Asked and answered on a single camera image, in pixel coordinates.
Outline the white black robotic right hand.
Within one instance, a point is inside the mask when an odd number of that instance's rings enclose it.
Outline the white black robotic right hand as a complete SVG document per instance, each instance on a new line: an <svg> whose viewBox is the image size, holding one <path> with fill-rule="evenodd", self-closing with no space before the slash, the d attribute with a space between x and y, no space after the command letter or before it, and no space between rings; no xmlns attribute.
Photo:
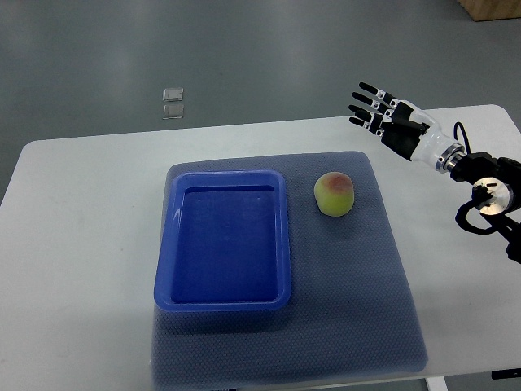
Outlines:
<svg viewBox="0 0 521 391"><path fill-rule="evenodd" d="M420 161L439 173L452 170L466 149L449 137L427 112L408 100L365 82L353 92L357 105L350 105L351 123L380 139L380 142L407 161Z"/></svg>

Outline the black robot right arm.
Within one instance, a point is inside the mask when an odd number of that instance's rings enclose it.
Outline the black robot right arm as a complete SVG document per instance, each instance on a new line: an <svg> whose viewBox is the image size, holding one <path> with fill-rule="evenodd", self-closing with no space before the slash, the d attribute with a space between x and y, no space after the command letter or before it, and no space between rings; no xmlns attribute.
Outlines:
<svg viewBox="0 0 521 391"><path fill-rule="evenodd" d="M520 209L520 163L487 152L472 152L461 122L453 136L462 136L463 150L447 159L444 167L455 182L472 185L471 199L459 207L455 221L475 235L499 233L508 242L507 257L520 262L520 223L509 216Z"/></svg>

